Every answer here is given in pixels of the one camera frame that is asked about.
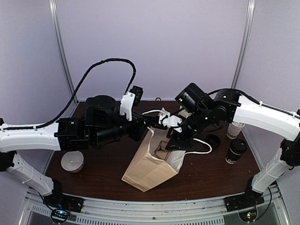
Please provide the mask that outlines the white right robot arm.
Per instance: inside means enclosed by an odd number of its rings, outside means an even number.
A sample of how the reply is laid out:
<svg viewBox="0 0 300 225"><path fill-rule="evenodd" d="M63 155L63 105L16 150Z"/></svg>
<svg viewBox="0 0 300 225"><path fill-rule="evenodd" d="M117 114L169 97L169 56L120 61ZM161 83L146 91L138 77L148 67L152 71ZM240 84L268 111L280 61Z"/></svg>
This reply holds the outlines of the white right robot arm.
<svg viewBox="0 0 300 225"><path fill-rule="evenodd" d="M220 121L242 123L258 127L283 137L273 159L253 178L240 197L240 203L250 207L270 184L287 170L300 165L300 116L262 101L257 101L237 89L218 89L203 92L195 83L190 83L175 98L190 115L180 118L168 113L159 119L159 124L174 131L167 144L168 150L187 150L191 148L192 138L212 124Z"/></svg>

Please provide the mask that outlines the black paper coffee cup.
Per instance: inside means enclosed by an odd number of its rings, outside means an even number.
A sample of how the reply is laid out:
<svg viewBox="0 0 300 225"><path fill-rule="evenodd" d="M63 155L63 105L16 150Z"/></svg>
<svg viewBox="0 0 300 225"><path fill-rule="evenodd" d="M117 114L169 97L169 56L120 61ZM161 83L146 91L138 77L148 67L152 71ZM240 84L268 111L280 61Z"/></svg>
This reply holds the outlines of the black paper coffee cup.
<svg viewBox="0 0 300 225"><path fill-rule="evenodd" d="M228 151L227 151L225 160L226 160L226 162L229 163L229 164L235 164L235 163L240 159L240 157L241 157L243 154L236 154L235 152L233 152L233 151L230 149L230 146L229 146L229 149L228 149Z"/></svg>

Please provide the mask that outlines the brown paper takeout bag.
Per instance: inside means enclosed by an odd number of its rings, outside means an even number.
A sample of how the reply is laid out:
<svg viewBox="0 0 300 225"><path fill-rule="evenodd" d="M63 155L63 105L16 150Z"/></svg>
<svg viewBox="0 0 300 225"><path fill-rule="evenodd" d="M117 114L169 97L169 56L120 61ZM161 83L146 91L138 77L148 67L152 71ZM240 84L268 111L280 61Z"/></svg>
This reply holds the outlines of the brown paper takeout bag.
<svg viewBox="0 0 300 225"><path fill-rule="evenodd" d="M154 156L154 151L161 141L169 141L167 133L171 128L166 130L147 127L148 132L143 138L138 150L127 167L122 181L127 184L146 192L173 176L177 175L182 167L184 157L187 154L209 154L212 152L212 147L197 138L194 141L205 144L209 150L206 152L186 150L172 150L167 160L161 160Z"/></svg>

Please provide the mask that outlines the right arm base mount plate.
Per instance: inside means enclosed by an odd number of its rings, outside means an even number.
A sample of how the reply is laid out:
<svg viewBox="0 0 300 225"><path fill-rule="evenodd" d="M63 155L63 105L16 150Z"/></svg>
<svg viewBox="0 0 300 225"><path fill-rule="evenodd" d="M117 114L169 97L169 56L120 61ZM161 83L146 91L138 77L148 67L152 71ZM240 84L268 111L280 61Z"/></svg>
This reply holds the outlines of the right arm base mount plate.
<svg viewBox="0 0 300 225"><path fill-rule="evenodd" d="M227 212L231 212L262 204L264 203L264 198L262 193L249 191L240 195L226 197L224 198L224 202Z"/></svg>

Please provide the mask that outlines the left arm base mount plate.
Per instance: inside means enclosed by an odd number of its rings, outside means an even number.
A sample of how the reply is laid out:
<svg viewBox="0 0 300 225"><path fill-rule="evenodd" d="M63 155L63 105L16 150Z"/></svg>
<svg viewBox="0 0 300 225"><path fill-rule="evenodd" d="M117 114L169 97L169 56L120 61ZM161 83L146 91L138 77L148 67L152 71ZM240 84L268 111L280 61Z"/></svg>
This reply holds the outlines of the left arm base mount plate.
<svg viewBox="0 0 300 225"><path fill-rule="evenodd" d="M80 213L82 211L84 199L65 194L51 194L44 196L44 202L51 207Z"/></svg>

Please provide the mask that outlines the black plastic cup lid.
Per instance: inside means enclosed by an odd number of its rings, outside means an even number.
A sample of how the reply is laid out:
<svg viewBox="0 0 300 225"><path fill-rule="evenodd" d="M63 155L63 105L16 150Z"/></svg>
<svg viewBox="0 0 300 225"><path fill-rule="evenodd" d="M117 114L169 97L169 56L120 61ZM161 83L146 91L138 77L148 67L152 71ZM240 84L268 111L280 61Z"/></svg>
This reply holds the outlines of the black plastic cup lid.
<svg viewBox="0 0 300 225"><path fill-rule="evenodd" d="M236 154L243 154L247 150L247 144L243 139L234 139L230 143L230 149Z"/></svg>

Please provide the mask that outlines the cardboard cup carrier tray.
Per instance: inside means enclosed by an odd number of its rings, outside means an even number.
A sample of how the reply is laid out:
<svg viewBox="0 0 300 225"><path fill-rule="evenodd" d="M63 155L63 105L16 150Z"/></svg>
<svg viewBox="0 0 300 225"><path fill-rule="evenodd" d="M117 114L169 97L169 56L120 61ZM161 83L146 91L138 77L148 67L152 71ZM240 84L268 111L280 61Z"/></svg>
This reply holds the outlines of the cardboard cup carrier tray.
<svg viewBox="0 0 300 225"><path fill-rule="evenodd" d="M168 142L167 141L161 141L158 145L158 147L154 151L154 156L161 160L167 160L169 155L171 154L171 150L167 150Z"/></svg>

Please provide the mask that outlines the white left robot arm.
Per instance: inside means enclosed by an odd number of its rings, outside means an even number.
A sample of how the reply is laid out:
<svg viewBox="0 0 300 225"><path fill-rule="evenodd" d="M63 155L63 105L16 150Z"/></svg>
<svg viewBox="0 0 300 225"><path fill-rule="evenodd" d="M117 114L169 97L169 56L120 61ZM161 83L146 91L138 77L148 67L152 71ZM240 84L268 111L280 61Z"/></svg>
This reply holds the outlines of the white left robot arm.
<svg viewBox="0 0 300 225"><path fill-rule="evenodd" d="M60 118L31 126L0 124L0 170L14 174L23 183L36 189L57 208L67 204L62 184L43 176L26 163L18 150L80 151L119 141L128 136L141 140L147 127L158 122L157 116L132 110L139 99L126 93L120 103L113 97L98 95L86 100L85 113L79 118Z"/></svg>

